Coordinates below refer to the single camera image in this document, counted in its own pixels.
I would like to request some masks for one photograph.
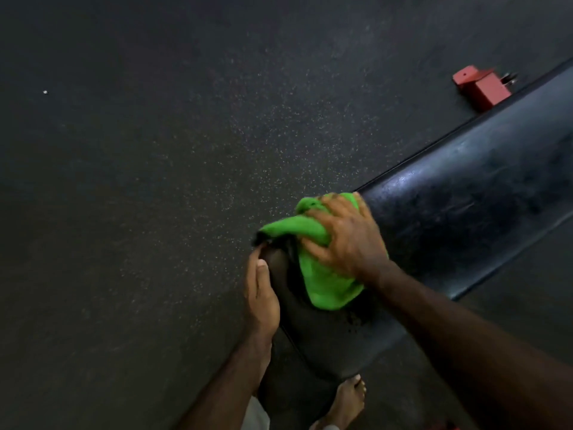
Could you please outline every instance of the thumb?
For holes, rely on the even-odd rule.
[[[268,292],[271,289],[269,266],[265,260],[257,261],[257,284],[262,292]]]

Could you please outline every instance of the white pants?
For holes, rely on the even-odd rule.
[[[269,430],[269,426],[270,418],[262,408],[261,403],[255,397],[251,397],[241,430]],[[326,426],[324,430],[339,430],[339,428]]]

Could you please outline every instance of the black bench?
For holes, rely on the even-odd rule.
[[[461,297],[573,211],[573,63],[359,192],[392,260],[426,286]],[[368,291],[340,311],[314,308],[291,238],[263,257],[282,328],[319,375],[356,374],[404,333]]]

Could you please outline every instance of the speckled floor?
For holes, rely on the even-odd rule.
[[[235,342],[257,227],[468,120],[450,80],[465,65],[524,85],[567,59],[572,14],[572,0],[5,0],[0,428],[169,428]],[[547,269],[561,258],[542,244],[464,302],[571,362],[573,272]],[[273,427],[304,428],[330,387],[284,337],[275,349]],[[293,371],[303,384],[280,383]],[[409,340],[363,376],[356,429],[471,428]]]

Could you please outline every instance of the green towel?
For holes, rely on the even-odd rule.
[[[358,208],[354,195],[351,193],[341,193],[341,195],[352,202],[356,209]],[[328,209],[318,199],[303,198],[296,206],[297,216],[265,225],[260,231],[270,238],[285,234],[301,235],[310,238],[317,244],[328,246],[330,234],[324,226],[312,217],[302,215],[311,208],[329,213]],[[329,311],[340,309],[358,296],[364,288],[355,279],[340,276],[334,273],[331,268],[320,264],[301,245],[298,245],[298,263],[303,273],[308,297],[312,304],[319,309]]]

